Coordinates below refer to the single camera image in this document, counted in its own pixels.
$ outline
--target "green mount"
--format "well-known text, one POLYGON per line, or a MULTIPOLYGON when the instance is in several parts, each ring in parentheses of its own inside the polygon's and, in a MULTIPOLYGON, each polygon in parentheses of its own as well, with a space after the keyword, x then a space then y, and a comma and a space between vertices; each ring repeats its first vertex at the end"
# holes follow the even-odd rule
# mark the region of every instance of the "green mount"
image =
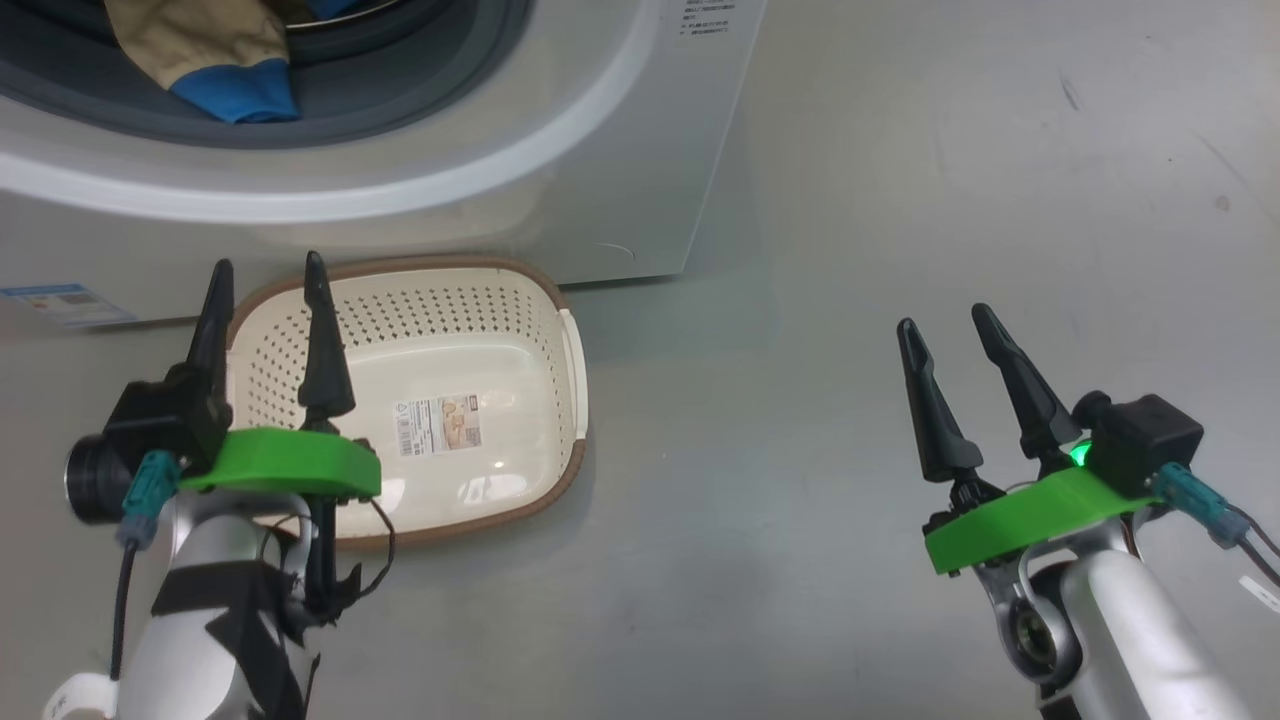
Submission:
POLYGON ((1153 502, 1129 500, 1084 468, 1069 468, 951 520, 925 536, 924 547, 943 575, 1153 502))
POLYGON ((178 489, 369 500, 381 493, 381 486, 378 456, 344 437, 250 428, 228 433, 209 474, 186 478, 178 489))

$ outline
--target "gray floor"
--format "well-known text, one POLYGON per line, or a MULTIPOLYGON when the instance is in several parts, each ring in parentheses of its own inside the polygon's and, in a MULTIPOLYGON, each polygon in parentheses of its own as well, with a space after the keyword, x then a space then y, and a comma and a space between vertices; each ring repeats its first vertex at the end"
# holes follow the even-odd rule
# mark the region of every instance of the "gray floor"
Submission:
MULTIPOLYGON (((893 325, 919 322, 997 484, 1030 479, 983 300, 1068 402, 1157 392, 1280 530, 1280 8, 776 0, 689 270, 572 293, 591 450, 540 516, 404 552, 321 638, 312 717, 1032 717, 972 575, 931 573, 893 325)), ((65 448, 187 328, 0 306, 0 698, 105 666, 118 552, 65 448)), ((1260 714, 1280 616, 1192 523, 1148 560, 1260 714)), ((161 553, 140 562, 136 630, 161 553)))

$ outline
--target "camera lens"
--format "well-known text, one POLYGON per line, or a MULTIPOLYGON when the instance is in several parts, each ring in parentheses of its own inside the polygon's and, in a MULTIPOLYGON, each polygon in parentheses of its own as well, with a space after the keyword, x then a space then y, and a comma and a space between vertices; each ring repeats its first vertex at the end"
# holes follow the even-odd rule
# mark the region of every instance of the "camera lens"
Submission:
POLYGON ((102 436, 82 437, 67 456, 63 484, 72 512, 84 524, 119 523, 133 478, 102 436))

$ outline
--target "laundry basket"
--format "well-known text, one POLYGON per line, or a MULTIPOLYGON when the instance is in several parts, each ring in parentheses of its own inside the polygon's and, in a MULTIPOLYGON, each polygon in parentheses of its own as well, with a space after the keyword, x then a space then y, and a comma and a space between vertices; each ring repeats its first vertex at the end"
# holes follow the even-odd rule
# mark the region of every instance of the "laundry basket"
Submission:
MULTIPOLYGON (((512 260, 385 260, 329 272, 356 409, 334 424, 383 466, 397 541, 538 512, 586 450, 586 369, 556 284, 512 260)), ((302 278, 246 300, 228 333, 233 428, 297 428, 310 311, 302 278)), ((338 546, 384 543, 369 505, 338 509, 338 546)))

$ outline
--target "washing machine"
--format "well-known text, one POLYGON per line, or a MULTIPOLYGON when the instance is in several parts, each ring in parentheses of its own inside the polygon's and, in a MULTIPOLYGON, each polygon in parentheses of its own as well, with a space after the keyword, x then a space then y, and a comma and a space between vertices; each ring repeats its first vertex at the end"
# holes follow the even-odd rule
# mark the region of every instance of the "washing machine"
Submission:
POLYGON ((0 0, 0 295, 187 316, 330 264, 481 252, 561 283, 678 273, 765 0, 376 0, 291 27, 301 119, 223 124, 100 0, 0 0))

